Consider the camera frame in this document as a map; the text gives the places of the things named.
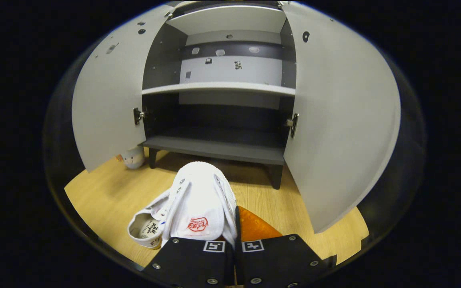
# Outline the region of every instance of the sneaker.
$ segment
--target sneaker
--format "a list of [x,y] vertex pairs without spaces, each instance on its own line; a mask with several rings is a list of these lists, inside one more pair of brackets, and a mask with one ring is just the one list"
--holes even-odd
[[170,189],[136,213],[129,223],[128,234],[139,245],[150,249],[160,247],[169,195]]
[[234,248],[236,197],[218,168],[192,162],[177,173],[174,184],[187,182],[168,208],[163,230],[164,246],[170,237],[215,240],[223,236]]

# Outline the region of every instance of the white plush toy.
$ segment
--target white plush toy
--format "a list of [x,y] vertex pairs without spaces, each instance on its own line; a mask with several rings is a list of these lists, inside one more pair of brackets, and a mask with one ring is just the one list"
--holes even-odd
[[145,162],[145,153],[143,151],[143,146],[136,146],[133,149],[129,149],[125,153],[121,154],[124,164],[129,169],[138,169]]

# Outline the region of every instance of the gray shelf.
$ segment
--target gray shelf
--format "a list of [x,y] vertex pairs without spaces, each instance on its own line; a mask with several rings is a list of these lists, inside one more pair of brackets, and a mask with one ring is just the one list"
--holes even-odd
[[284,147],[277,133],[179,127],[148,137],[143,146],[219,159],[285,164]]

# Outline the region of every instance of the black background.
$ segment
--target black background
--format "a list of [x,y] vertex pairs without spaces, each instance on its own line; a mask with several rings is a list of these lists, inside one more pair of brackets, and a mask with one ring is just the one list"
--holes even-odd
[[[0,284],[148,286],[80,239],[42,166],[49,97],[93,41],[144,1],[0,2]],[[397,61],[421,100],[428,164],[421,191],[377,246],[320,286],[461,286],[461,1],[318,1],[313,7]]]

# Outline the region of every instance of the open cabinet door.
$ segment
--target open cabinet door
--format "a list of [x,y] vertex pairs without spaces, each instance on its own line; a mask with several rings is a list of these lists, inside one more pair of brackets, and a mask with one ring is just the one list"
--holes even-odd
[[388,64],[362,36],[297,2],[283,1],[282,9],[295,41],[299,114],[284,159],[319,233],[382,175],[399,131],[399,92]]
[[74,88],[72,126],[87,171],[146,140],[133,109],[142,110],[148,51],[172,10],[161,5],[123,24],[86,60]]

